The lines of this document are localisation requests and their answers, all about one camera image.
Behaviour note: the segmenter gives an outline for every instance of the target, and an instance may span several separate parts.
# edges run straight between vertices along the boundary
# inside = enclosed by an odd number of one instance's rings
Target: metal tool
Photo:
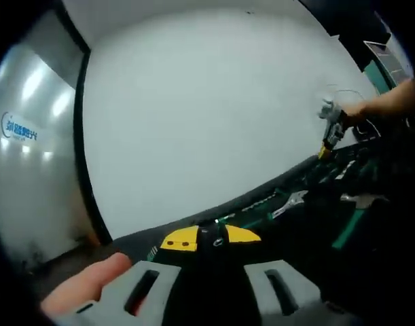
[[[359,196],[349,196],[348,194],[342,194],[340,201],[343,202],[355,202],[355,212],[350,218],[347,226],[344,228],[343,232],[338,236],[337,240],[333,242],[332,247],[340,250],[346,244],[350,235],[355,229],[358,221],[362,218],[366,209],[368,209],[375,200],[382,199],[389,201],[386,197],[382,195],[375,194],[362,194]]]
[[[288,209],[304,203],[304,196],[308,193],[308,190],[302,190],[300,192],[294,192],[292,195],[290,195],[289,199],[286,201],[286,203],[280,208],[277,209],[272,213],[272,219],[277,218],[281,214],[283,214]]]
[[[319,118],[327,120],[327,127],[323,135],[322,148],[319,159],[327,158],[337,143],[344,137],[347,129],[348,115],[341,106],[330,98],[323,99],[322,111]]]

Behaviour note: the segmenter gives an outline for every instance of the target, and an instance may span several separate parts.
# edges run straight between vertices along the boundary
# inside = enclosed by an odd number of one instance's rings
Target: gray plastic part
[[[319,288],[283,260],[246,265],[263,326],[271,325],[350,325],[353,315],[339,314],[321,301]],[[279,276],[297,310],[283,315],[283,309],[268,274]]]
[[[105,286],[99,302],[87,302],[75,312],[55,321],[61,325],[159,326],[162,324],[166,303],[180,269],[177,266],[140,261]],[[139,315],[132,316],[124,310],[124,306],[136,285],[148,271],[157,272],[159,275],[139,309]]]

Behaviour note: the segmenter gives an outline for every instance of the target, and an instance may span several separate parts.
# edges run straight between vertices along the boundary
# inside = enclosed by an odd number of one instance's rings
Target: hand
[[[58,316],[89,300],[99,301],[103,287],[130,267],[132,263],[126,255],[115,253],[61,283],[42,301],[41,309],[50,316]]]
[[[346,114],[348,115],[348,124],[350,124],[351,126],[354,126],[355,124],[364,119],[364,102],[360,102],[354,105],[342,105],[341,107],[343,111],[346,112]]]

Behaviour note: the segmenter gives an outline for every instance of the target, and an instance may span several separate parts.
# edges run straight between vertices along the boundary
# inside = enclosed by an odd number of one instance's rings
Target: finger
[[[125,254],[115,253],[106,260],[88,266],[80,274],[88,282],[94,283],[98,287],[104,287],[130,267],[132,267],[132,263]]]
[[[69,312],[89,300],[100,300],[102,288],[130,267],[129,258],[116,253],[104,261],[92,264],[79,274],[60,284],[41,303],[49,315]]]

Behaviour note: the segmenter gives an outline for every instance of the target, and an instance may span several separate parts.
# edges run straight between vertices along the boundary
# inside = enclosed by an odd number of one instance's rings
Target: blue logo
[[[38,137],[37,132],[35,132],[34,130],[31,130],[29,128],[22,126],[21,124],[16,123],[9,112],[5,112],[2,115],[1,127],[3,136],[5,136],[6,138],[13,137],[19,141],[25,141],[26,138],[28,138],[36,141]]]

